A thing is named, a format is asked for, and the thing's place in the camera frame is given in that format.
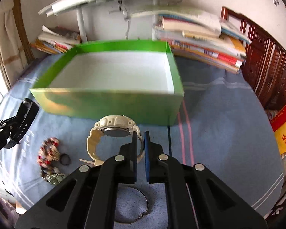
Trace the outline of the cream white wristwatch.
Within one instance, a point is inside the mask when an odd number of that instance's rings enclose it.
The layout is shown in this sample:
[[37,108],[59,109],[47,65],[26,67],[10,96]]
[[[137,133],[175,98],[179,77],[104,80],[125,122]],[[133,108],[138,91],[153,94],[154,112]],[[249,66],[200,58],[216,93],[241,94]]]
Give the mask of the cream white wristwatch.
[[92,166],[102,165],[104,161],[96,154],[97,145],[100,143],[101,138],[103,136],[124,138],[133,135],[133,133],[137,134],[137,137],[141,142],[140,152],[137,156],[137,162],[140,162],[145,154],[144,139],[136,123],[131,118],[124,115],[107,115],[94,124],[94,127],[90,130],[90,134],[86,140],[87,153],[93,161],[84,159],[79,159],[79,161],[91,164]]

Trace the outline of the silver bangle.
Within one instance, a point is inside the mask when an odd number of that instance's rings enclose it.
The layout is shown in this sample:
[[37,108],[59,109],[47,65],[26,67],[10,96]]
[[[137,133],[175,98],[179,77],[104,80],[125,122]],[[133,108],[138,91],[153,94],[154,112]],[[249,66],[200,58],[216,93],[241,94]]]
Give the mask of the silver bangle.
[[117,192],[115,222],[133,224],[149,214],[147,196],[137,187],[121,185]]

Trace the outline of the beige curtain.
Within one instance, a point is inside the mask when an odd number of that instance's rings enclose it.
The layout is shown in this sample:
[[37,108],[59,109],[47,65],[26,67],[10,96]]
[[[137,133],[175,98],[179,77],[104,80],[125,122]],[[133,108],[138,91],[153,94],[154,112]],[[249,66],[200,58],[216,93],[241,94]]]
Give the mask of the beige curtain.
[[34,59],[24,27],[20,0],[1,0],[0,71],[7,89],[15,84]]

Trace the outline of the left stack of books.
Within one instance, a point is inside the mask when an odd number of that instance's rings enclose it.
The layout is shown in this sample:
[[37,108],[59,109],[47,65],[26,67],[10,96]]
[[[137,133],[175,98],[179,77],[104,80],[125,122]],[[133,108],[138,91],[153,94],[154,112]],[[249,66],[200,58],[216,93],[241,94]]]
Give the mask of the left stack of books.
[[42,32],[30,45],[47,54],[63,54],[81,43],[79,32],[62,27],[48,28],[42,25]]

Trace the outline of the stack of books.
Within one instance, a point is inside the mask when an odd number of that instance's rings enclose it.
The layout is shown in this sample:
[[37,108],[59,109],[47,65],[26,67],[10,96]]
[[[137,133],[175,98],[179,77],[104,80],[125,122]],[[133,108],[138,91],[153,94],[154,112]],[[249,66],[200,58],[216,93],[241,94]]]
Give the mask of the stack of books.
[[203,11],[161,9],[156,14],[155,36],[167,42],[175,55],[239,73],[246,59],[243,43],[251,40],[233,24]]
[[48,28],[42,25],[42,32],[30,45],[47,54],[63,54],[81,43],[79,32],[62,27]]

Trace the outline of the green cardboard box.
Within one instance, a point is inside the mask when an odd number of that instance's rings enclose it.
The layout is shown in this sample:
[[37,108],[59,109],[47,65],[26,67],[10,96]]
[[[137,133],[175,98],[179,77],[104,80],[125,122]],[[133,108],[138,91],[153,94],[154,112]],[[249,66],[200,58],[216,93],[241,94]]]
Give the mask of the green cardboard box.
[[31,88],[47,113],[173,125],[184,90],[167,42],[92,41],[67,51]]

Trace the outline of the right stack of books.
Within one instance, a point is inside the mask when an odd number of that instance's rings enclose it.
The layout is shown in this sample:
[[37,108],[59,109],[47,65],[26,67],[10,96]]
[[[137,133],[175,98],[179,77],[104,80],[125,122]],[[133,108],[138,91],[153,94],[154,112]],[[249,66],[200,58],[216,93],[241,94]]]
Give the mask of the right stack of books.
[[233,24],[203,11],[161,9],[156,14],[155,36],[167,42],[175,55],[239,73],[246,59],[243,43],[251,40]]

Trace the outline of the red yellow box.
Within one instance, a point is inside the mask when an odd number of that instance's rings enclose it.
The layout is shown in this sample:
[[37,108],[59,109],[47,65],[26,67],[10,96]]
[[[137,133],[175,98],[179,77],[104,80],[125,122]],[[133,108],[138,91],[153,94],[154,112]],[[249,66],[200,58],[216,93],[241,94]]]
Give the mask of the red yellow box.
[[270,121],[280,155],[286,153],[286,104]]

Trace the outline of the dark wooden headboard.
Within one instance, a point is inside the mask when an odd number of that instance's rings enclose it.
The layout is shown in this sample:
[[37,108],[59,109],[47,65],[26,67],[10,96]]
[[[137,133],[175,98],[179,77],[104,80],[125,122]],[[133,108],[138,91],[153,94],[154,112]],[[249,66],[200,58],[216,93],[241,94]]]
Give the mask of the dark wooden headboard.
[[286,50],[267,31],[243,14],[225,6],[221,17],[240,21],[238,26],[251,40],[246,45],[246,62],[241,67],[264,109],[280,110],[286,104]]

